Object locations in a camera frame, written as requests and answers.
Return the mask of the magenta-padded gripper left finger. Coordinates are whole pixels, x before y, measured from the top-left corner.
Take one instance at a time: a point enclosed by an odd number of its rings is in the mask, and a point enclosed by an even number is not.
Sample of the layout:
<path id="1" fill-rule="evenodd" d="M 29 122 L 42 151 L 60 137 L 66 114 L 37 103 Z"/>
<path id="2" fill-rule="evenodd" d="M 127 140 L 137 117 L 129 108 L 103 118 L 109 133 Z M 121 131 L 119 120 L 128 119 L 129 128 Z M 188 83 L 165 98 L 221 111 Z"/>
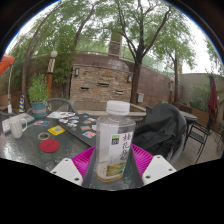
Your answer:
<path id="1" fill-rule="evenodd" d="M 92 180 L 95 159 L 95 147 L 91 147 L 72 159 L 64 158 L 51 173 L 76 185 L 88 188 Z"/>

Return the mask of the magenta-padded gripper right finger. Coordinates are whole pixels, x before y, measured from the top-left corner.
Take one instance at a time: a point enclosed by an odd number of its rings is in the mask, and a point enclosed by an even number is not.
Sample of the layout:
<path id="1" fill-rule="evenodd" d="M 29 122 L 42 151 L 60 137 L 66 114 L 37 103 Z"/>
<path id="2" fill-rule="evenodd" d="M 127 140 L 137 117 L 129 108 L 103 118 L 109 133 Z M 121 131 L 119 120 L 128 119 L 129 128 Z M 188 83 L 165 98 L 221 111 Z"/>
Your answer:
<path id="1" fill-rule="evenodd" d="M 151 155 L 132 144 L 130 150 L 133 178 L 131 188 L 140 188 L 176 171 L 161 155 Z"/>

